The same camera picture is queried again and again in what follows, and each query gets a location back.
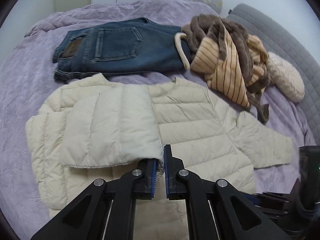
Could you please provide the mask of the cream quilted down jacket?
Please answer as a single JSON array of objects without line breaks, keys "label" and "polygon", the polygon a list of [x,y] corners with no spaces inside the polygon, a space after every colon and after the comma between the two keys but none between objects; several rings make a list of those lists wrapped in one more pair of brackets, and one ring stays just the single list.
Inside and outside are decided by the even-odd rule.
[{"label": "cream quilted down jacket", "polygon": [[201,178],[255,193],[254,170],[288,164],[292,140],[186,79],[125,85],[97,74],[64,85],[25,126],[42,201],[55,216],[97,178],[158,160],[157,191],[137,202],[135,239],[188,239],[185,203],[164,190],[163,147]]}]

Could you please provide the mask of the blue denim jeans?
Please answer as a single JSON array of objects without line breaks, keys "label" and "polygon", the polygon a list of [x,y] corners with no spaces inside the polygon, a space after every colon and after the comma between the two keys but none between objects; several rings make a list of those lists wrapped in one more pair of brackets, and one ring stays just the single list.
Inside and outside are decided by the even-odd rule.
[{"label": "blue denim jeans", "polygon": [[98,73],[117,76],[183,70],[175,44],[180,31],[179,26],[147,18],[69,31],[54,51],[54,78],[67,81]]}]

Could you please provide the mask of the grey quilted headboard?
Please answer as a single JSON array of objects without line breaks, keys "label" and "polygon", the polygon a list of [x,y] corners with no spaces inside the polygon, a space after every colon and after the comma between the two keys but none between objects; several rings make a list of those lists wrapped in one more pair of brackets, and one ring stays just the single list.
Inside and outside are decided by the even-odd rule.
[{"label": "grey quilted headboard", "polygon": [[260,38],[264,47],[289,61],[299,71],[305,96],[300,107],[305,114],[316,144],[319,144],[319,64],[313,56],[280,24],[246,4],[232,9],[227,19],[241,24],[249,34]]}]

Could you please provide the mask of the brown striped fleece robe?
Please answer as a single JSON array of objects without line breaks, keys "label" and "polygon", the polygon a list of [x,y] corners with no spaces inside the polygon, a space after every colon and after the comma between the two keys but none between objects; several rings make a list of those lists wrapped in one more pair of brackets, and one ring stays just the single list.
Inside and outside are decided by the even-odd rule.
[{"label": "brown striped fleece robe", "polygon": [[200,14],[174,37],[186,70],[204,76],[214,89],[243,108],[254,106],[258,120],[269,120],[269,105],[260,97],[270,85],[268,52],[261,40],[240,24],[215,15]]}]

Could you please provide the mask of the cream fluffy pillow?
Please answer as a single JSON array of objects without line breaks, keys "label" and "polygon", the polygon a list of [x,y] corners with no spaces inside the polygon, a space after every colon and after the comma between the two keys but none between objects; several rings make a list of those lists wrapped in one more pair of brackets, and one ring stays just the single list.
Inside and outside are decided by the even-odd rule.
[{"label": "cream fluffy pillow", "polygon": [[299,71],[273,52],[268,53],[267,70],[273,84],[289,100],[299,103],[304,99],[305,86]]}]

